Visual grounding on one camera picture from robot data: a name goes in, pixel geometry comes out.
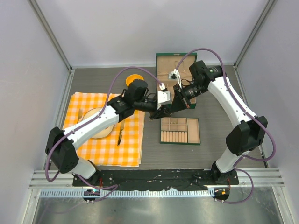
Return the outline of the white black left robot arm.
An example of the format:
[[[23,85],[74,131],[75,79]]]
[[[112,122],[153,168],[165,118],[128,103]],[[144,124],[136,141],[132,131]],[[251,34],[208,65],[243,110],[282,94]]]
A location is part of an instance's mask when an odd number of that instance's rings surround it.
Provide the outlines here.
[[[54,127],[49,133],[45,150],[45,171],[48,172],[51,161],[60,173],[72,172],[82,177],[87,185],[95,186],[100,175],[91,161],[77,155],[77,150],[95,134],[122,122],[133,115],[134,111],[150,112],[155,116],[164,105],[171,102],[171,94],[164,84],[160,85],[160,90],[153,98],[147,97],[147,92],[147,83],[136,79],[121,95],[106,100],[103,108],[89,118],[65,130]]]

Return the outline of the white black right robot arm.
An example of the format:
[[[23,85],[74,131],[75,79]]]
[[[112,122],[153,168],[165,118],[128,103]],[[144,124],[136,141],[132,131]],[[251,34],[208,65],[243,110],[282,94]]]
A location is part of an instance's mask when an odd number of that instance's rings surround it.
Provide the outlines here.
[[[222,156],[212,164],[211,179],[216,184],[224,183],[231,175],[235,163],[262,144],[268,121],[258,117],[238,96],[221,66],[207,67],[203,61],[194,62],[189,71],[192,81],[185,87],[174,85],[174,99],[170,112],[190,107],[190,100],[210,92],[220,103],[233,130],[226,137]]]

